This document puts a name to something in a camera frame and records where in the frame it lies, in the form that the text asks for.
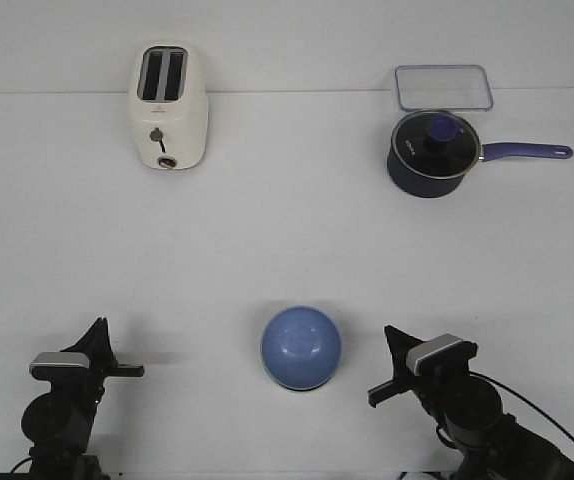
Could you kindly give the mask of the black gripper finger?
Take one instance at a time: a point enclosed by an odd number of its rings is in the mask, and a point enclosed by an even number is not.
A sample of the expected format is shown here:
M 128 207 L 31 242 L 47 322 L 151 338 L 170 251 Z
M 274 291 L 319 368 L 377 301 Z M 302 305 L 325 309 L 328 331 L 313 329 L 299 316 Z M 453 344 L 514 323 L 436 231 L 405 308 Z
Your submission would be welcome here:
M 393 372 L 406 369 L 408 352 L 423 343 L 419 338 L 407 334 L 392 325 L 384 327 L 384 334 L 392 357 Z
M 99 317 L 83 336 L 63 352 L 83 353 L 92 364 L 114 364 L 115 355 L 111 347 L 108 320 Z

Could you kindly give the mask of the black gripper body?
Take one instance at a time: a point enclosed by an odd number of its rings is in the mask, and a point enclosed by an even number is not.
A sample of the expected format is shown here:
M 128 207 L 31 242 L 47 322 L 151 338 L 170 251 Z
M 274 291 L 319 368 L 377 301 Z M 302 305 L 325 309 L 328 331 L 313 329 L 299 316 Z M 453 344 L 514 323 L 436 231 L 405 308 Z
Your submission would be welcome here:
M 53 392 L 63 393 L 75 400 L 100 400 L 105 392 L 108 377 L 138 378 L 145 373 L 140 364 L 92 364 L 87 373 L 66 374 L 48 381 Z
M 440 384 L 447 376 L 444 366 L 430 365 L 415 375 L 400 359 L 394 360 L 392 378 L 368 390 L 368 405 L 375 408 L 378 404 L 396 396 L 412 391 L 424 408 L 436 408 L 440 400 Z

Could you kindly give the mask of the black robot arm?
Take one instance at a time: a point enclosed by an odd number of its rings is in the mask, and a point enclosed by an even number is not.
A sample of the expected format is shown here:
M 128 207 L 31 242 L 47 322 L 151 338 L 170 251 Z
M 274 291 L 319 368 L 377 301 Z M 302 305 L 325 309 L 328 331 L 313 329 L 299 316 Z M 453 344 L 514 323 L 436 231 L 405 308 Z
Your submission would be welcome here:
M 384 334 L 392 378 L 368 391 L 368 404 L 413 392 L 439 440 L 463 456 L 453 479 L 574 479 L 573 460 L 503 410 L 501 383 L 470 370 L 475 343 L 451 334 L 421 340 L 391 325 Z
M 36 397 L 21 418 L 32 442 L 29 479 L 107 479 L 97 456 L 87 452 L 98 406 L 110 377 L 139 378 L 140 364 L 121 364 L 112 350 L 108 320 L 99 317 L 73 345 L 39 353 L 28 367 L 50 390 Z

